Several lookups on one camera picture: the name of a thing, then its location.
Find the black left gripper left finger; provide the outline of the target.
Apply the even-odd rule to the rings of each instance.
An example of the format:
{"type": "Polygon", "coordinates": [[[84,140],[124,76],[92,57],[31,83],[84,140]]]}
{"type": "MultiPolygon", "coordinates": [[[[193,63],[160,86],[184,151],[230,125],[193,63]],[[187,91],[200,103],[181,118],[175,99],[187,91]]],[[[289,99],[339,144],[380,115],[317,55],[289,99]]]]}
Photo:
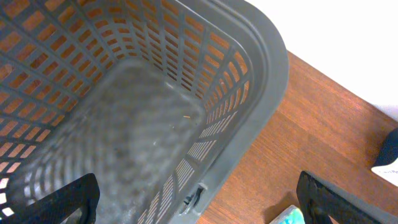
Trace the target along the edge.
{"type": "Polygon", "coordinates": [[[21,211],[3,223],[61,223],[80,209],[78,223],[94,223],[100,188],[93,173],[86,174],[21,211]]]}

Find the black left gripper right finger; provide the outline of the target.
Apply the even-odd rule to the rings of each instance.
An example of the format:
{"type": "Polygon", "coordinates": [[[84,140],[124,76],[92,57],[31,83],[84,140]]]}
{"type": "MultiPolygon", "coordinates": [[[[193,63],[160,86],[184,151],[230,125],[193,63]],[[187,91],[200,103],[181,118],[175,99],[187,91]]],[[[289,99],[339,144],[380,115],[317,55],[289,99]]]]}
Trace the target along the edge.
{"type": "Polygon", "coordinates": [[[397,223],[396,216],[305,170],[296,194],[305,223],[397,223]]]}

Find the small teal tissue pack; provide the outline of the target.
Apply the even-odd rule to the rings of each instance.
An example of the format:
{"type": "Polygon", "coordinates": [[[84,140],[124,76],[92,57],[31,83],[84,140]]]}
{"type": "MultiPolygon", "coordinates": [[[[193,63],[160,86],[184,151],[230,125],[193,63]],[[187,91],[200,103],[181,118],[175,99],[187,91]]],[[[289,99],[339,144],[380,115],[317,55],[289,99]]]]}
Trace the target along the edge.
{"type": "Polygon", "coordinates": [[[305,220],[301,210],[295,205],[291,205],[269,224],[305,224],[305,220]]]}

